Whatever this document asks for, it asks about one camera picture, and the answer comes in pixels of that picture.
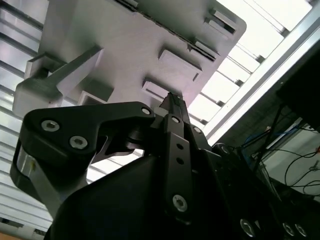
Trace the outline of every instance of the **bolt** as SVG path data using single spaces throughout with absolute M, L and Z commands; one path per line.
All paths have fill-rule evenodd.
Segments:
M 183 196 L 174 195 L 172 198 L 173 205 L 179 212 L 185 212 L 188 209 L 187 201 Z
M 180 123 L 180 120 L 178 118 L 176 118 L 175 116 L 171 117 L 172 121 L 174 121 L 175 123 Z
M 41 127 L 43 130 L 47 132 L 55 132 L 58 131 L 60 126 L 57 122 L 53 120 L 45 120 L 41 123 Z
M 290 235 L 290 236 L 294 236 L 295 235 L 295 232 L 293 231 L 293 229 L 289 226 L 288 223 L 284 222 L 282 223 L 282 226 L 284 228 L 284 230 Z
M 294 226 L 302 236 L 307 237 L 307 233 L 302 226 L 300 226 L 299 224 L 295 224 Z
M 82 136 L 71 137 L 69 143 L 74 149 L 84 149 L 88 145 L 87 140 Z
M 200 130 L 199 128 L 197 128 L 196 126 L 194 126 L 193 129 L 194 129 L 198 134 L 201 133 L 201 130 Z
M 246 219 L 241 219 L 240 220 L 240 226 L 242 230 L 251 238 L 255 237 L 255 231 L 250 222 Z
M 148 109 L 146 109 L 146 108 L 141 108 L 141 110 L 142 110 L 142 112 L 143 113 L 145 113 L 145 114 L 147 114 L 147 115 L 150 115 L 151 114 L 151 112 L 148 110 Z

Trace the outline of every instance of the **white plastic part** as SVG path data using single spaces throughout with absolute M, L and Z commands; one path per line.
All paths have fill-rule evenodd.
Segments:
M 96 67 L 101 53 L 102 49 L 94 46 L 56 71 L 46 68 L 46 55 L 29 61 L 26 66 L 27 79 L 19 83 L 15 90 L 14 114 L 23 118 L 35 109 L 60 107 L 63 98 Z M 45 68 L 53 73 L 45 75 Z

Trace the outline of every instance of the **metal pin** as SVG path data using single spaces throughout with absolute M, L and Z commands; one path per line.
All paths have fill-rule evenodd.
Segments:
M 142 110 L 142 112 L 144 112 L 147 115 L 151 114 L 151 112 L 148 109 L 144 108 L 144 107 L 141 110 Z

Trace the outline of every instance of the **screw hole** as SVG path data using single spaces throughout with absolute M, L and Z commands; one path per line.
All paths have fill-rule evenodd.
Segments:
M 56 127 L 56 125 L 53 124 L 52 122 L 48 122 L 48 123 L 46 124 L 46 127 L 47 127 L 48 129 L 54 129 L 54 128 Z
M 82 141 L 81 139 L 75 139 L 74 142 L 79 145 L 82 145 L 84 143 L 84 141 Z
M 177 158 L 176 161 L 178 162 L 178 164 L 185 164 L 185 162 L 181 158 Z
M 179 143 L 178 143 L 176 146 L 178 147 L 178 149 L 181 149 L 181 150 L 184 149 L 184 147 L 183 147 L 181 144 L 179 144 Z

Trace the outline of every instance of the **black metal bracket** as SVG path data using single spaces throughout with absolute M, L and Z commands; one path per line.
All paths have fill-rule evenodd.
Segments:
M 46 239 L 150 239 L 165 230 L 181 239 L 301 239 L 298 220 L 246 163 L 190 124 L 181 97 L 169 93 L 160 108 L 126 102 L 25 116 L 10 174 L 54 217 Z M 91 163 L 134 149 L 144 157 L 86 183 Z M 68 224 L 75 218 L 80 227 Z

